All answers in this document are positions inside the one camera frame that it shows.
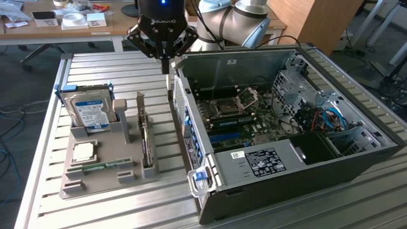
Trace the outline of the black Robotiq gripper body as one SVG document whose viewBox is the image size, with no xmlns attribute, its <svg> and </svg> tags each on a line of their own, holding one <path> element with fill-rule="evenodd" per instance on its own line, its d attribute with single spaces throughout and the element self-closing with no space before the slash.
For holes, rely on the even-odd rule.
<svg viewBox="0 0 407 229">
<path fill-rule="evenodd" d="M 167 44 L 169 28 L 185 28 L 188 25 L 184 15 L 185 2 L 183 0 L 136 0 L 137 24 L 141 37 L 148 41 Z"/>
</svg>

